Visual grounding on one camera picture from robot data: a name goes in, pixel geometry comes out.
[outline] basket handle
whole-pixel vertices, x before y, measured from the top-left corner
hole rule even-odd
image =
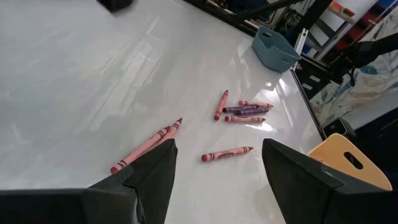
[[[263,32],[262,35],[264,37],[270,38],[272,36],[272,34],[268,33],[268,32]]]
[[[282,58],[280,61],[281,61],[281,62],[284,62],[284,63],[290,63],[288,60],[286,60],[286,59],[284,59],[284,58]]]

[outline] black object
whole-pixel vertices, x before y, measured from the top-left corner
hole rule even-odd
[[[296,83],[298,90],[304,99],[305,106],[307,106],[308,112],[310,112],[311,118],[312,118],[313,122],[315,123],[315,127],[317,128],[319,135],[321,136],[322,140],[325,140],[326,136],[322,131],[322,126],[319,123],[319,120],[313,111],[313,108],[312,108],[312,105],[310,104],[310,100],[308,99],[308,96],[305,94],[306,92],[304,90],[304,87],[302,86],[302,83],[300,82],[300,79],[296,73],[296,70],[290,69],[290,71],[293,74],[294,82]]]
[[[2,190],[0,223],[163,224],[176,158],[169,139],[87,189]]]
[[[116,12],[125,9],[131,5],[133,0],[97,0],[110,12]]]
[[[349,74],[351,86],[355,86],[353,76],[355,68],[361,68],[373,62],[378,56],[398,50],[398,34],[391,34],[376,41],[358,42],[345,48],[338,58],[329,64],[329,69],[337,77]]]
[[[331,81],[339,85],[343,83],[342,77],[330,73],[326,65],[305,54],[301,54],[295,73],[308,99],[312,99]]]
[[[352,35],[352,32],[348,31],[345,35],[341,37],[338,43],[344,45],[351,45],[358,40],[361,40],[366,34],[369,33],[370,30],[374,29],[376,24],[380,23],[386,16],[390,15],[391,11],[398,6],[398,3],[392,0],[380,0],[377,1],[362,17],[362,19],[358,20],[353,27],[351,27],[350,31],[355,30],[355,35]],[[373,39],[377,37],[382,26],[378,27],[375,34],[373,34]],[[322,58],[326,62],[332,62],[338,56],[340,56],[341,49],[335,45],[329,52]]]
[[[307,10],[307,13],[301,18],[300,22],[298,22],[297,26],[294,27],[292,32],[289,35],[287,41],[294,47],[301,31],[303,29],[311,29],[311,27],[317,22],[319,17],[323,14],[323,12],[328,8],[330,3],[333,0],[315,0],[310,8]]]
[[[226,1],[228,2],[228,9],[235,13],[255,9],[269,4],[267,0],[226,0]]]
[[[332,169],[273,139],[262,160],[286,224],[397,223],[398,192]]]
[[[394,190],[398,190],[397,132],[398,108],[356,129],[354,142],[383,171]]]
[[[322,131],[325,133],[326,137],[329,137],[334,133],[341,134],[348,139],[354,139],[356,137],[354,129],[343,118],[335,118],[333,121],[325,125],[322,128]]]
[[[257,20],[262,21],[263,23],[266,23],[267,20],[269,19],[269,15],[272,14],[273,12],[275,12],[276,10],[281,9],[283,7],[288,7],[290,5],[293,5],[295,3],[305,1],[305,0],[280,0],[280,1],[270,3],[270,4],[264,2],[263,6],[256,7],[255,9],[251,8],[253,6],[253,4],[250,4],[250,5],[247,5],[247,10],[243,10],[243,11],[242,11],[241,4],[239,4],[238,6],[233,4],[234,2],[237,2],[237,0],[227,1],[227,4],[225,4],[225,3],[220,4],[219,7],[212,5],[207,0],[184,0],[184,1],[194,5],[195,7],[198,7],[199,9],[211,14],[212,16],[215,16],[218,19],[221,19],[222,21],[228,23],[229,25],[234,26],[235,28],[254,37],[256,35],[258,28],[245,22],[245,20],[249,21],[251,19],[257,19]],[[215,2],[220,3],[220,2],[224,2],[224,0],[215,0]],[[227,13],[224,9],[222,9],[222,7],[223,8],[225,8],[225,7],[231,8],[235,12],[232,14]]]
[[[274,31],[280,33],[284,37],[290,34],[290,31],[299,23],[303,15],[295,9],[286,8],[285,13],[282,13],[278,18],[278,23],[275,25]]]

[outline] crayon tip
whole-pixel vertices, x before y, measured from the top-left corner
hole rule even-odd
[[[118,169],[116,167],[111,168],[111,174],[115,174],[118,172]]]
[[[207,156],[206,156],[206,155],[201,155],[201,160],[202,160],[203,162],[206,162],[206,161],[207,161]]]

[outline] red crayon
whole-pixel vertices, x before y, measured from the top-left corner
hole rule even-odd
[[[221,112],[223,111],[223,108],[225,106],[228,94],[229,94],[228,90],[225,90],[223,96],[220,99],[220,103],[218,104],[218,108],[216,110],[216,113],[214,114],[214,120],[216,120],[216,121],[218,121],[220,119]]]
[[[237,116],[225,116],[226,122],[238,122],[238,123],[262,123],[265,118],[260,117],[237,117]]]
[[[180,128],[181,124],[182,124],[182,118],[176,120],[176,122],[174,122],[172,127],[167,131],[167,134],[163,136],[163,138],[160,141],[154,144],[154,147],[162,144],[164,141],[170,138],[173,138],[175,136],[175,133],[177,133],[178,129]]]
[[[343,7],[341,4],[338,4],[337,2],[334,2],[334,1],[332,3],[330,3],[329,7],[335,8],[336,11],[340,11],[350,17],[355,15],[355,13],[353,11],[347,9],[346,7]]]
[[[221,151],[221,152],[212,152],[209,154],[202,155],[201,160],[203,162],[212,161],[212,160],[221,159],[224,157],[244,154],[244,153],[250,152],[252,149],[253,149],[253,147],[245,146],[245,147],[239,147],[236,149],[230,149],[230,150],[225,150],[225,151]]]
[[[160,131],[156,132],[150,139],[144,142],[142,145],[138,147],[134,152],[130,153],[126,158],[120,160],[115,166],[112,166],[111,173],[115,174],[119,172],[119,170],[128,166],[132,161],[135,161],[140,155],[145,153],[148,149],[150,149],[157,141],[162,139],[170,129],[170,126],[162,128]]]
[[[270,103],[263,103],[263,102],[255,102],[255,101],[246,101],[246,100],[239,100],[239,105],[241,106],[249,106],[249,105],[257,105],[265,108],[273,108],[274,105]]]

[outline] blue plastic basket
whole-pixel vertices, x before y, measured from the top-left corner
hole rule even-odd
[[[264,26],[257,31],[252,47],[267,68],[278,72],[288,70],[300,60],[300,55],[282,35]]]

